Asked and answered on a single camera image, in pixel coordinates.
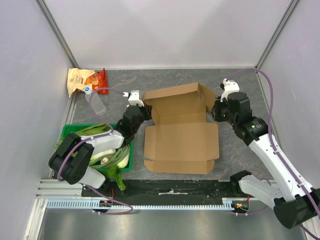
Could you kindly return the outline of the beige chip bag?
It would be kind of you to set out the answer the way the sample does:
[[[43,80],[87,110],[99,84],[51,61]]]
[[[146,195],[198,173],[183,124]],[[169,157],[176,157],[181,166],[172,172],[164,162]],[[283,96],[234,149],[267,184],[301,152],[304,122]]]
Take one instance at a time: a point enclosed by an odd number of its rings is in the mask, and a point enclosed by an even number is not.
[[[68,96],[71,97],[76,91],[84,91],[86,87],[92,87],[96,82],[94,70],[69,68],[67,73],[67,91]]]

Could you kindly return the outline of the green plastic crate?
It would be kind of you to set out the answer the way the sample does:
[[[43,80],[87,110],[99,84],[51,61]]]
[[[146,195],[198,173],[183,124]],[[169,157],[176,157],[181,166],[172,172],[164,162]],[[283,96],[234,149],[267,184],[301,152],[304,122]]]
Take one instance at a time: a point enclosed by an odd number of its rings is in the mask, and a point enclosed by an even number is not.
[[[89,136],[94,134],[102,134],[110,128],[104,123],[99,124],[66,124],[61,133],[60,140],[55,146],[55,150],[62,143],[64,138],[70,133],[76,133],[79,136]],[[115,150],[107,150],[106,156],[92,156],[89,162],[89,166],[102,171],[109,168],[111,165],[117,165],[121,171],[128,172],[132,169],[133,165],[133,151],[134,141],[126,147],[122,147]]]

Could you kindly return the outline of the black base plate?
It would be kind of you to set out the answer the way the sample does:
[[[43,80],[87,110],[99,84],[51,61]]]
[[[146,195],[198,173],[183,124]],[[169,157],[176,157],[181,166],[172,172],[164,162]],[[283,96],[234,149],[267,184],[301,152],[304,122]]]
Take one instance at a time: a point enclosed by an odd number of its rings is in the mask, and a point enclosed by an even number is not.
[[[217,205],[223,198],[253,200],[252,196],[235,191],[230,181],[212,179],[127,179],[125,190],[107,179],[98,191],[107,197],[135,206]]]

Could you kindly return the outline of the brown cardboard box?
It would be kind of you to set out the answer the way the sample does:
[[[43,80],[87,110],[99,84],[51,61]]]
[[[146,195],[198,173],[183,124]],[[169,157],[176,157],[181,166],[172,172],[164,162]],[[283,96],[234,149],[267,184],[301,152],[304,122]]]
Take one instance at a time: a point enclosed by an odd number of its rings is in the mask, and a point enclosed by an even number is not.
[[[208,174],[219,153],[217,123],[207,121],[216,94],[198,82],[147,91],[154,125],[145,129],[144,166],[154,173]]]

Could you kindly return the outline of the green leafy lettuce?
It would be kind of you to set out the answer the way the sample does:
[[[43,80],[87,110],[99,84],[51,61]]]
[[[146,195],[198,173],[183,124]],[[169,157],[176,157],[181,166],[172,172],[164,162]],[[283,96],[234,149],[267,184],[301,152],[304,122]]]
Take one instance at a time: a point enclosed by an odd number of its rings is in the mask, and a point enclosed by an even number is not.
[[[118,188],[121,190],[121,191],[124,191],[126,189],[126,186],[123,182],[123,178],[122,178],[122,174],[121,174],[121,171],[120,171],[120,168],[116,165],[112,165],[111,167],[109,168],[104,168],[101,173],[106,177],[106,178],[109,178],[109,179],[113,179],[115,180]]]

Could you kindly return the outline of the red chip bag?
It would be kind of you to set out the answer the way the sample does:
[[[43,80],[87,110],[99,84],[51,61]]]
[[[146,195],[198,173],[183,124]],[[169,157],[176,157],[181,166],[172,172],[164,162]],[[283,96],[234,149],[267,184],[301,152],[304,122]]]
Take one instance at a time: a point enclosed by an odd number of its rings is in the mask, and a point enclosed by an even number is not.
[[[95,72],[89,76],[85,81],[85,85],[91,85],[93,91],[100,88],[108,88],[109,86],[106,70],[103,69],[102,71]]]

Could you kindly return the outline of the clear plastic water bottle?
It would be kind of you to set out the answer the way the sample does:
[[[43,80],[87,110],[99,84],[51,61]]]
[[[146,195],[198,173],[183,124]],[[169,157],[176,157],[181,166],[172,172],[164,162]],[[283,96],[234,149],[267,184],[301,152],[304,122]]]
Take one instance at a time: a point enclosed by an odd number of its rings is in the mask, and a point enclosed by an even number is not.
[[[91,87],[87,86],[84,88],[84,92],[85,92],[85,99],[89,103],[89,99],[93,90]],[[103,116],[107,111],[100,96],[96,93],[91,98],[91,108],[97,116]]]

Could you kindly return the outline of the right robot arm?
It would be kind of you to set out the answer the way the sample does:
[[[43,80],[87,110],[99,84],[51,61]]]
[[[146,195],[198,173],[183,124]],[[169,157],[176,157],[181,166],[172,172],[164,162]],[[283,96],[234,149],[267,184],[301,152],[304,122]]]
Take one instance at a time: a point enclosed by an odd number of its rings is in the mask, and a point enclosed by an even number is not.
[[[251,195],[271,208],[278,221],[292,229],[317,216],[320,190],[314,188],[281,150],[267,123],[252,114],[250,100],[244,92],[215,98],[211,110],[216,122],[227,122],[235,135],[260,158],[277,186],[257,179],[247,170],[231,176],[229,191],[235,197]]]

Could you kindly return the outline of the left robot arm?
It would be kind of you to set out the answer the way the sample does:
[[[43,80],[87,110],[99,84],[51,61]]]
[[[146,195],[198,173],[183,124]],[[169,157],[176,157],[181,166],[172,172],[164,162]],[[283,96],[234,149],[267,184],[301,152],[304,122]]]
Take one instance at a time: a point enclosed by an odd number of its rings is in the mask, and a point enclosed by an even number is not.
[[[152,119],[152,106],[130,105],[115,127],[101,134],[79,136],[68,134],[49,159],[49,167],[57,173],[57,180],[70,185],[77,183],[92,187],[99,197],[106,196],[110,185],[106,177],[89,166],[92,156],[111,149],[128,146],[144,121]]]

